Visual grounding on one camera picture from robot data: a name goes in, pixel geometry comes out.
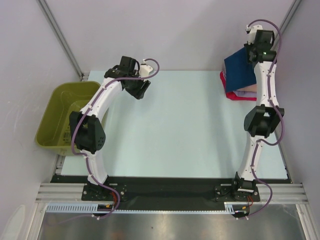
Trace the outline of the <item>dark blue t shirt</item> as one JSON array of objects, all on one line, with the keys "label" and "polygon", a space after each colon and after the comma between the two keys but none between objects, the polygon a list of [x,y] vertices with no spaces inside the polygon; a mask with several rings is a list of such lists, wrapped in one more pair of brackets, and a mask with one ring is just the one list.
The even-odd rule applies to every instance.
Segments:
[{"label": "dark blue t shirt", "polygon": [[253,65],[247,61],[246,48],[243,47],[224,59],[225,90],[238,91],[257,83]]}]

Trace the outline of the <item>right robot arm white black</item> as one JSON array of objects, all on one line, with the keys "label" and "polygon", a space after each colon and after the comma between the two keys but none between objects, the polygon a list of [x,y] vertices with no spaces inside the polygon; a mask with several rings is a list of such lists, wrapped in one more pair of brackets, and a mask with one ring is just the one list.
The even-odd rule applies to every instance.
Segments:
[{"label": "right robot arm white black", "polygon": [[247,28],[244,45],[247,61],[252,64],[257,84],[255,107],[244,118],[247,142],[243,160],[232,181],[230,194],[236,201],[246,201],[257,194],[258,163],[267,138],[283,123],[285,110],[279,106],[275,87],[277,52],[275,34],[261,25]]}]

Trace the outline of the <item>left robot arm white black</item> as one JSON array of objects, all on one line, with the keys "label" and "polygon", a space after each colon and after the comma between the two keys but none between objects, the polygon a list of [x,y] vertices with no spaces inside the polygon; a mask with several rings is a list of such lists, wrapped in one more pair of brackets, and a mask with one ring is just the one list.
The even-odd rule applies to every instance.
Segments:
[{"label": "left robot arm white black", "polygon": [[127,91],[140,100],[150,86],[150,78],[158,73],[144,59],[138,62],[122,56],[120,63],[107,70],[102,84],[80,110],[69,115],[71,150],[76,156],[83,156],[88,171],[87,183],[83,189],[82,200],[106,201],[113,196],[118,199],[116,190],[108,185],[108,173],[103,163],[101,149],[106,142],[102,124],[112,101],[122,91]]}]

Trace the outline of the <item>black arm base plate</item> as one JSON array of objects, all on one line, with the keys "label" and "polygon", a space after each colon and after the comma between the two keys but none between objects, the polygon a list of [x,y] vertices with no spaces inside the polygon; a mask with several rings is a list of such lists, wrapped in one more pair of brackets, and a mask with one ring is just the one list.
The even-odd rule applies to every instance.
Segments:
[{"label": "black arm base plate", "polygon": [[257,188],[249,193],[236,191],[231,178],[109,176],[105,185],[108,188],[86,182],[81,199],[105,202],[119,194],[119,210],[182,212],[218,211],[225,202],[260,201]]}]

